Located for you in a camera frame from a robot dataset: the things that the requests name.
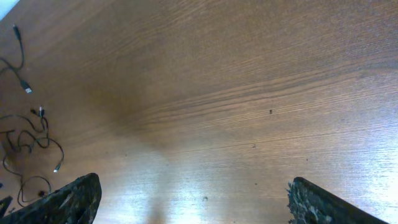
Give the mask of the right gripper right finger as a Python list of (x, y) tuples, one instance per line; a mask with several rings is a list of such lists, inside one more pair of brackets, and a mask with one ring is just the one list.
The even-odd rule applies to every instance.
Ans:
[(293, 224), (387, 224), (318, 185), (296, 177), (288, 183)]

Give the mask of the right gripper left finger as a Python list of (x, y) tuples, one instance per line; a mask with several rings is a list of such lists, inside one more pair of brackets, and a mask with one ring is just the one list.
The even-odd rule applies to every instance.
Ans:
[(98, 174), (89, 173), (1, 218), (1, 224), (92, 224), (101, 196)]

